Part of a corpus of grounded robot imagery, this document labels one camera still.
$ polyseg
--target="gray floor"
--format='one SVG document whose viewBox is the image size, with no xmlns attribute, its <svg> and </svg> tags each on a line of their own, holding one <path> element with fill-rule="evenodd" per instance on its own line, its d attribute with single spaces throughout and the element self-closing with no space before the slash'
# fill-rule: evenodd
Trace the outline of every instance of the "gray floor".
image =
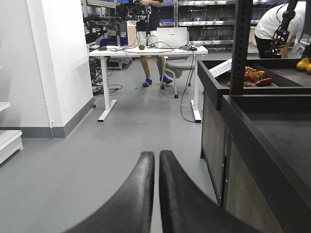
<svg viewBox="0 0 311 233">
<path fill-rule="evenodd" d="M 228 59 L 211 50 L 209 59 Z M 97 119 L 104 99 L 66 139 L 23 139 L 24 149 L 0 167 L 0 233 L 60 233 L 104 204 L 121 186 L 142 151 L 155 153 L 155 200 L 152 233 L 162 232 L 158 199 L 158 155 L 172 150 L 185 171 L 209 197 L 214 191 L 205 161 L 200 159 L 201 124 L 185 121 L 172 101 L 173 85 L 160 90 L 155 60 L 150 61 L 152 88 L 143 88 L 139 60 L 115 70 L 110 84 L 122 84 L 116 106 L 105 122 Z M 178 80 L 184 90 L 187 72 Z M 183 104 L 193 99 L 187 88 Z M 191 108 L 184 106 L 186 118 Z"/>
</svg>

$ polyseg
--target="metal pole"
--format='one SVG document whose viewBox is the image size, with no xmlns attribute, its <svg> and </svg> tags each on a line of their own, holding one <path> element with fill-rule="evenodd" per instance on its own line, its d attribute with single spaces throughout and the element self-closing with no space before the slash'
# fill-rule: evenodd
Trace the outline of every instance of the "metal pole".
<svg viewBox="0 0 311 233">
<path fill-rule="evenodd" d="M 234 43 L 232 51 L 232 70 L 230 95 L 243 93 L 243 81 L 247 58 L 249 30 L 251 26 L 253 1 L 237 0 L 235 8 Z"/>
</svg>

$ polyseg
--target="white desk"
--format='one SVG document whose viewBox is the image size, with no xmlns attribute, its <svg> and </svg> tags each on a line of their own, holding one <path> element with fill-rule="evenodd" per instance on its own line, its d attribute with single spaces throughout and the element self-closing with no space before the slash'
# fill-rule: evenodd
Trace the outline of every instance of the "white desk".
<svg viewBox="0 0 311 233">
<path fill-rule="evenodd" d="M 197 67 L 198 60 L 202 58 L 202 56 L 207 55 L 207 49 L 203 46 L 198 47 L 197 51 L 185 51 L 180 49 L 156 49 L 156 48 L 145 48 L 144 50 L 139 50 L 138 47 L 126 50 L 119 50 L 119 47 L 116 46 L 107 46 L 109 50 L 99 51 L 95 50 L 90 52 L 89 56 L 101 57 L 101 66 L 102 66 L 102 75 L 103 75 L 103 88 L 104 88 L 104 100 L 105 100 L 105 110 L 103 114 L 100 116 L 98 121 L 104 121 L 105 118 L 110 113 L 111 109 L 116 104 L 117 100 L 111 100 L 109 96 L 109 83 L 107 78 L 107 64 L 106 64 L 106 56 L 110 57 L 140 57 L 142 55 L 158 55 L 158 56 L 187 56 L 194 54 L 194 99 L 191 100 L 193 115 L 195 122 L 201 122 L 201 116 L 198 110 L 198 98 L 199 98 L 199 78 L 197 75 Z"/>
</svg>

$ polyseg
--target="table top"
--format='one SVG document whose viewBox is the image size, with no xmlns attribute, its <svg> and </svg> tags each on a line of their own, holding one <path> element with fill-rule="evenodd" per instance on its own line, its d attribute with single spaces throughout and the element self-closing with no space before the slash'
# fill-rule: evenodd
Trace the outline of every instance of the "table top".
<svg viewBox="0 0 311 233">
<path fill-rule="evenodd" d="M 138 47 L 135 48 L 125 48 L 118 46 L 107 46 L 107 50 L 99 51 L 94 50 L 90 52 L 89 56 L 111 56 L 111 57 L 140 57 L 142 55 L 159 55 L 159 56 L 184 56 L 191 54 L 207 55 L 208 50 L 199 46 L 196 47 L 197 51 L 186 51 L 181 49 L 159 49 L 159 48 L 145 48 L 140 50 Z"/>
</svg>

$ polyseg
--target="red pepper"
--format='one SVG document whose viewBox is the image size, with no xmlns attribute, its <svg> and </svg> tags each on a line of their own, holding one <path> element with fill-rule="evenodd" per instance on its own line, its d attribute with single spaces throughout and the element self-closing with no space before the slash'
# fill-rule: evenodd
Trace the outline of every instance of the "red pepper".
<svg viewBox="0 0 311 233">
<path fill-rule="evenodd" d="M 262 79 L 259 80 L 258 82 L 255 83 L 256 86 L 266 86 L 269 84 L 274 83 L 274 79 L 273 78 L 267 78 L 267 79 Z"/>
</svg>

